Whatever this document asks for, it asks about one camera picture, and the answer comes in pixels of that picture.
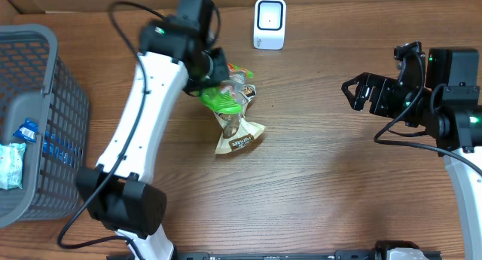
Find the green snack packet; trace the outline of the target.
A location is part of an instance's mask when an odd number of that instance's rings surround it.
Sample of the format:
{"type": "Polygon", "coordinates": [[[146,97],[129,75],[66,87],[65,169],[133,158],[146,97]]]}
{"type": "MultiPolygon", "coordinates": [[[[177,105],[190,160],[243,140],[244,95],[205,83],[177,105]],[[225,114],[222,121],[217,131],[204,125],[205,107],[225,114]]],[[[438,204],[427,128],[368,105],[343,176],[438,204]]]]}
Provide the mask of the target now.
{"type": "Polygon", "coordinates": [[[202,90],[199,99],[202,104],[219,114],[243,113],[256,96],[255,86],[248,83],[254,74],[232,63],[227,64],[227,69],[229,78],[218,86],[202,90]]]}

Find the beige brown snack packet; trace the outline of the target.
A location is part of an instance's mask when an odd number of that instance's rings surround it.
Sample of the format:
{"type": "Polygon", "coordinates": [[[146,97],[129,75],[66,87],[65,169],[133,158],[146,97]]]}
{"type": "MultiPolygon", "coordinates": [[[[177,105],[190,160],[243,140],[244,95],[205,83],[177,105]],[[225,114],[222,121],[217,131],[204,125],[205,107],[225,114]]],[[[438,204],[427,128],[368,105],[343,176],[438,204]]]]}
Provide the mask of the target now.
{"type": "Polygon", "coordinates": [[[240,113],[223,114],[214,112],[223,130],[215,149],[216,154],[228,154],[245,148],[265,131],[264,125],[247,121],[245,118],[246,109],[255,96],[255,85],[245,84],[234,96],[234,99],[242,106],[240,113]]]}

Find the blue snack bar wrapper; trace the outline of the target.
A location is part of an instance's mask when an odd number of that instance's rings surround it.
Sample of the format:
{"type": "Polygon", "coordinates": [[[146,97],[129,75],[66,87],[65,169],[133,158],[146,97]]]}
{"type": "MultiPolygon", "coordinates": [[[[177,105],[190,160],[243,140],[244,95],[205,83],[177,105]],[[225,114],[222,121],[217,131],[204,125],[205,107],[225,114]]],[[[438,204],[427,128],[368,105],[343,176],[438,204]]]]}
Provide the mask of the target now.
{"type": "Polygon", "coordinates": [[[13,135],[24,141],[36,143],[36,135],[38,132],[38,125],[26,118],[24,123],[21,124],[18,129],[13,133],[13,135]]]}

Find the light teal snack packet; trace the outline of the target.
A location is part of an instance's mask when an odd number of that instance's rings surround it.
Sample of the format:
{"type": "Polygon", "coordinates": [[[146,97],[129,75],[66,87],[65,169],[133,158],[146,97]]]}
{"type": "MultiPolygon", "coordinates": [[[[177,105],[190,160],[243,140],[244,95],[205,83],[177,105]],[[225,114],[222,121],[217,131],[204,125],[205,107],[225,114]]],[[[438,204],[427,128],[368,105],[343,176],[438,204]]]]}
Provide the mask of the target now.
{"type": "Polygon", "coordinates": [[[23,188],[23,156],[26,143],[1,145],[1,189],[23,188]]]}

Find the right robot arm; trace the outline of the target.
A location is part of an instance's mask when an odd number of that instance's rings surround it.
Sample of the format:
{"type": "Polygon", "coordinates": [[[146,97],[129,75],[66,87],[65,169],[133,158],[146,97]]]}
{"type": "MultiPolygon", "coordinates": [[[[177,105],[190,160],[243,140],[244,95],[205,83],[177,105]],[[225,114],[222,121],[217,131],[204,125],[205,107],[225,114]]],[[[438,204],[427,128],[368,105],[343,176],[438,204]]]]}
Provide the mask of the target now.
{"type": "Polygon", "coordinates": [[[371,102],[370,113],[390,122],[380,138],[398,122],[423,126],[421,136],[435,145],[410,142],[409,133],[388,145],[434,151],[444,159],[459,210],[465,257],[481,257],[481,88],[477,85],[479,53],[474,48],[438,47],[424,53],[420,42],[396,46],[399,75],[388,78],[363,72],[341,86],[352,109],[371,102]]]}

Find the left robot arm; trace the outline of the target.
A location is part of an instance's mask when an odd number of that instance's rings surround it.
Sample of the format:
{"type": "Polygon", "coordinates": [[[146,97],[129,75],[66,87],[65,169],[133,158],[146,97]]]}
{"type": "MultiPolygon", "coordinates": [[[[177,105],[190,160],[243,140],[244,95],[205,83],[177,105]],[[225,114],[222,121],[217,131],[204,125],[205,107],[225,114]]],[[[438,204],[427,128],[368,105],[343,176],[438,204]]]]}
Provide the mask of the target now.
{"type": "Polygon", "coordinates": [[[117,129],[96,166],[78,171],[84,210],[128,245],[132,259],[175,255],[162,226],[166,195],[152,184],[157,150],[180,93],[199,96],[229,77],[210,29],[219,21],[212,0],[180,0],[173,15],[155,15],[133,48],[136,71],[117,129]]]}

